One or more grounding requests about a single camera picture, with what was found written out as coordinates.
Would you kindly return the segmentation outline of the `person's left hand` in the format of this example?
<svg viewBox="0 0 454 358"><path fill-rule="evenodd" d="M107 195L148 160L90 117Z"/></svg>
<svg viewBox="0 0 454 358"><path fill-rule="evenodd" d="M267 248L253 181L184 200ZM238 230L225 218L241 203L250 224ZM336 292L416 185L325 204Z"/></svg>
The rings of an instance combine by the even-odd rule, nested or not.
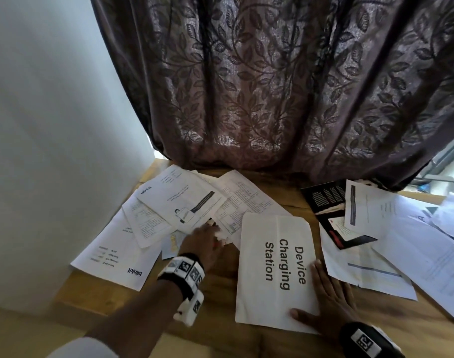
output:
<svg viewBox="0 0 454 358"><path fill-rule="evenodd" d="M216 263L224 245L216 237L220 231L218 226L205 224L196 228L190 235L186 236L178 251L178 256L187 256L194 259L196 256L206 273Z"/></svg>

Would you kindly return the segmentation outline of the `person's right hand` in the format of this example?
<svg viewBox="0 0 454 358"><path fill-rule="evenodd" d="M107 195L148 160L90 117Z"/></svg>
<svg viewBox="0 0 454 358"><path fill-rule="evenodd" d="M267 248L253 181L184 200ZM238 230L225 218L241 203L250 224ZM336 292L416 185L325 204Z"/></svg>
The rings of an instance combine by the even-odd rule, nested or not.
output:
<svg viewBox="0 0 454 358"><path fill-rule="evenodd" d="M352 322L362 322L349 284L331 278L321 260L310 265L313 288L318 300L318 325L313 327L326 339L338 342L341 328Z"/></svg>

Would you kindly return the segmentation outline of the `white sheet large black text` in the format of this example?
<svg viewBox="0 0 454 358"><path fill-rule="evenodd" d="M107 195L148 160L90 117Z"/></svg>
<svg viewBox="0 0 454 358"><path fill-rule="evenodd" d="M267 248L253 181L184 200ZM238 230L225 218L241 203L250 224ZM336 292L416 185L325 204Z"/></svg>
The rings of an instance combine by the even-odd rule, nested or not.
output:
<svg viewBox="0 0 454 358"><path fill-rule="evenodd" d="M290 316L319 313L309 266L316 260L309 223L302 217L244 214L235 322L317 334Z"/></svg>

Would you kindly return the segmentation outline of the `person's left forearm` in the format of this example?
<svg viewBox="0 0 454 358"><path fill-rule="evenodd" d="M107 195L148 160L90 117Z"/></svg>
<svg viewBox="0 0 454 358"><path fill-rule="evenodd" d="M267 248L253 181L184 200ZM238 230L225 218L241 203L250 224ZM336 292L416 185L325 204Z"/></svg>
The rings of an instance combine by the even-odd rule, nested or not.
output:
<svg viewBox="0 0 454 358"><path fill-rule="evenodd" d="M148 358L182 302L175 283L156 281L85 337L105 344L119 358Z"/></svg>

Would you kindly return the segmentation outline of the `small pale yellow-blue paper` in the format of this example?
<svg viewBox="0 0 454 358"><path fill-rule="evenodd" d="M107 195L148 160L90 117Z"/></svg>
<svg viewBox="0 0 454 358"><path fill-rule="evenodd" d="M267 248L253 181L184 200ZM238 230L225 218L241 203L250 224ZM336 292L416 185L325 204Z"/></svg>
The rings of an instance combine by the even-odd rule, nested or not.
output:
<svg viewBox="0 0 454 358"><path fill-rule="evenodd" d="M175 257L179 248L187 235L181 231L175 231L167 235L161 241L162 260L167 260Z"/></svg>

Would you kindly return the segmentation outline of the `wrist band with markers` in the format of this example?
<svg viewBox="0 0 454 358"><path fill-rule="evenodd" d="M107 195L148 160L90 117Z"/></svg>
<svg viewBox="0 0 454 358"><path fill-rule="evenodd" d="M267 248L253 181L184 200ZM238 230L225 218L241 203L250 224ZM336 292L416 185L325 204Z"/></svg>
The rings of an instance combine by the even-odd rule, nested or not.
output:
<svg viewBox="0 0 454 358"><path fill-rule="evenodd" d="M400 347L383 330L361 322L344 325L339 343L345 358L405 358Z"/></svg>
<svg viewBox="0 0 454 358"><path fill-rule="evenodd" d="M200 283L206 274L200 260L194 255L180 255L171 261L159 273L157 280L170 281L181 291L183 301L174 314L174 320L192 327L205 300L200 290Z"/></svg>

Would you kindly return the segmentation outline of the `white sheet with dense tables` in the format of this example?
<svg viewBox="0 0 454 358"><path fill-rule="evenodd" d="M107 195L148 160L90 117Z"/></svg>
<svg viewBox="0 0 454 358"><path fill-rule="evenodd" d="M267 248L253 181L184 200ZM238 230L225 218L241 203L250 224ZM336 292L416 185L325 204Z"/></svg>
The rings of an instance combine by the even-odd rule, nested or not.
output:
<svg viewBox="0 0 454 358"><path fill-rule="evenodd" d="M238 249L240 249L242 219L245 213L291 216L290 212L236 170L213 180L211 185L226 197L212 219Z"/></svg>

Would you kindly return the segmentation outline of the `white sheet small faint text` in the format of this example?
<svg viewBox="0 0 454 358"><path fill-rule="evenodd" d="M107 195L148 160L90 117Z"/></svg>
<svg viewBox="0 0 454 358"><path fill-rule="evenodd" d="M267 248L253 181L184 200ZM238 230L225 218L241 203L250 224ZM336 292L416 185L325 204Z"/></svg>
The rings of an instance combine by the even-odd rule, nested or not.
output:
<svg viewBox="0 0 454 358"><path fill-rule="evenodd" d="M141 249L159 243L176 228L137 198L134 192L122 205L122 210Z"/></svg>

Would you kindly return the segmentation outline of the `white sheet with blue line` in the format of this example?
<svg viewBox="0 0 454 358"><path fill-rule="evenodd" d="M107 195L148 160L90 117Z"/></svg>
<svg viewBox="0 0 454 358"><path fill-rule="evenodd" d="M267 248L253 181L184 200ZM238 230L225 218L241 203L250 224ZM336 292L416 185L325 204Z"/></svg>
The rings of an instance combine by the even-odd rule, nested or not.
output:
<svg viewBox="0 0 454 358"><path fill-rule="evenodd" d="M340 250L322 226L319 231L329 276L359 288L417 301L411 280L376 253L372 243Z"/></svg>

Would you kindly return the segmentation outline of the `white card with red mark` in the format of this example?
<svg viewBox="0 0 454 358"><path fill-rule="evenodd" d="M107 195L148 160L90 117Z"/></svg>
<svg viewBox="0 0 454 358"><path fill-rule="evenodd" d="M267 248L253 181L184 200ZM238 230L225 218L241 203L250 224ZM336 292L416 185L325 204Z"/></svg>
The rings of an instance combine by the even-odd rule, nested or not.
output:
<svg viewBox="0 0 454 358"><path fill-rule="evenodd" d="M361 234L350 230L344 225L344 216L332 217L329 218L328 221L331 227L341 236L344 241L355 240L362 236Z"/></svg>

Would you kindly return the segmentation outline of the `black booklet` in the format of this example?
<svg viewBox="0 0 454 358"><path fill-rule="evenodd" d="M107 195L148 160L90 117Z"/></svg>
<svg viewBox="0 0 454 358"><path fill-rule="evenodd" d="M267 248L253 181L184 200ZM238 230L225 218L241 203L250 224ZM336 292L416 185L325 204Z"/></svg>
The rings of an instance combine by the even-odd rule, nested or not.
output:
<svg viewBox="0 0 454 358"><path fill-rule="evenodd" d="M345 190L346 180L301 188L301 193L315 214L320 226L325 230L327 237L340 250L376 241L373 237L363 234L355 240L344 241L331 227L328 221L329 218L345 217Z"/></svg>

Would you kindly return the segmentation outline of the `white sheet dark side strip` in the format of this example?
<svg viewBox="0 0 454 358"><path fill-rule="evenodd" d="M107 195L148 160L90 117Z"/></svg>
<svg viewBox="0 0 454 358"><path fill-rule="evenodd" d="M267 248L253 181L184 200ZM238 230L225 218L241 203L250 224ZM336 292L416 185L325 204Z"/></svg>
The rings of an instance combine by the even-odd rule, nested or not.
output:
<svg viewBox="0 0 454 358"><path fill-rule="evenodd" d="M402 196L396 193L346 180L344 225L351 231L381 240L400 210L401 200Z"/></svg>

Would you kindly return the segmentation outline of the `large white sheet faint text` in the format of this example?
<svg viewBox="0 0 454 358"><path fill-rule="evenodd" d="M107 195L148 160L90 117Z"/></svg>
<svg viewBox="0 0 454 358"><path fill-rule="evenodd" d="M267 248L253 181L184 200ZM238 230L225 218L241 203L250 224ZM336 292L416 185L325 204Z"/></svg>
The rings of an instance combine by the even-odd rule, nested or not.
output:
<svg viewBox="0 0 454 358"><path fill-rule="evenodd" d="M454 241L433 227L423 201L402 198L373 249L454 318Z"/></svg>

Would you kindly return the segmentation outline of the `white sheet with triangle logo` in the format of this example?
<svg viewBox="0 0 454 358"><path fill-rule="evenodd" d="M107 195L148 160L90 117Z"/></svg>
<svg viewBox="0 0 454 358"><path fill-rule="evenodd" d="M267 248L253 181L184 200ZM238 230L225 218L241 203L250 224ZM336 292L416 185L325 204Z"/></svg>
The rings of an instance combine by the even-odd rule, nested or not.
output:
<svg viewBox="0 0 454 358"><path fill-rule="evenodd" d="M414 211L403 221L414 240L454 246L454 193L450 193L441 204L416 203Z"/></svg>

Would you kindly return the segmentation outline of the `grey window frame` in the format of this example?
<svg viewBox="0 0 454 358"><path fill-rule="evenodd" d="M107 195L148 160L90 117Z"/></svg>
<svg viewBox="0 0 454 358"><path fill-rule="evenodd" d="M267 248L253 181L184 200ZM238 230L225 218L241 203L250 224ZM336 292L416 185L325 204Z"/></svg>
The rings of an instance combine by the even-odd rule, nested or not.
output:
<svg viewBox="0 0 454 358"><path fill-rule="evenodd" d="M454 139L431 159L410 185L427 194L454 193Z"/></svg>

